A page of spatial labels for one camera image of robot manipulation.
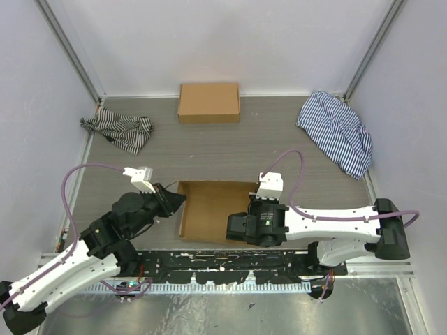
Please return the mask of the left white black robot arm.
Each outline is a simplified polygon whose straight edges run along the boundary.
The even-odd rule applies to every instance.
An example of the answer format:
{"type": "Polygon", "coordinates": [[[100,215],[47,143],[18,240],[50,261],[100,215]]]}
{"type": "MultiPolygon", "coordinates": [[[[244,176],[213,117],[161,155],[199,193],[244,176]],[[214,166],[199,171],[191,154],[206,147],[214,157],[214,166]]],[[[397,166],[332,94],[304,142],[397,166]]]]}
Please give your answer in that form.
{"type": "Polygon", "coordinates": [[[1,282],[1,309],[13,334],[26,334],[58,305],[110,276],[136,275],[140,256],[132,239],[146,232],[157,217],[172,216],[186,196],[155,184],[154,193],[126,193],[111,210],[80,233],[57,257],[16,282],[1,282]]]}

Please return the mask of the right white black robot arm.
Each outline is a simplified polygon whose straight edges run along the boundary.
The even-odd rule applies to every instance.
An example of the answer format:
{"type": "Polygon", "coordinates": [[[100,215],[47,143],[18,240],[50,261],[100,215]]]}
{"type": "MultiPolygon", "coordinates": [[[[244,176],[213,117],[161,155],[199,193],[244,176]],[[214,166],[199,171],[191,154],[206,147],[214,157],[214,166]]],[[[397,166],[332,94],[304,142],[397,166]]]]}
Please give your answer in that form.
{"type": "Polygon", "coordinates": [[[306,239],[307,266],[318,276],[367,255],[410,257],[402,216],[389,199],[357,209],[315,210],[251,198],[246,212],[229,215],[226,239],[264,248],[306,239]]]}

